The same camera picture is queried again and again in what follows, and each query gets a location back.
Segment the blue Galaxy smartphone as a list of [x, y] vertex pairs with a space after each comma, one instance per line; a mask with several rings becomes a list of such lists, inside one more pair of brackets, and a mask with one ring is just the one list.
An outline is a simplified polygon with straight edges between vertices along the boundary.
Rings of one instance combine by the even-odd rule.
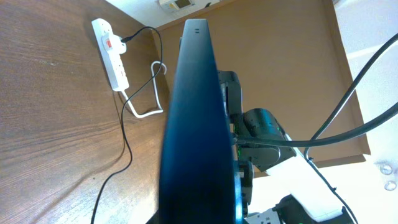
[[208, 23], [185, 22], [164, 133], [161, 223], [241, 223], [239, 178]]

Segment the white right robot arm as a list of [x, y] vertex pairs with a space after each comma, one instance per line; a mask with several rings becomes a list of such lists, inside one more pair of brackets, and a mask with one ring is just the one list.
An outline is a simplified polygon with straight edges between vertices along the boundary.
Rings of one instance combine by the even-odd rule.
[[[242, 90], [236, 73], [219, 71], [218, 77], [233, 137], [290, 140], [270, 111], [261, 108], [243, 111]], [[335, 190], [327, 186], [296, 147], [242, 141], [235, 146], [243, 223], [354, 223], [348, 206], [336, 197]], [[274, 207], [261, 213], [248, 211], [255, 168], [279, 178], [290, 191]]]

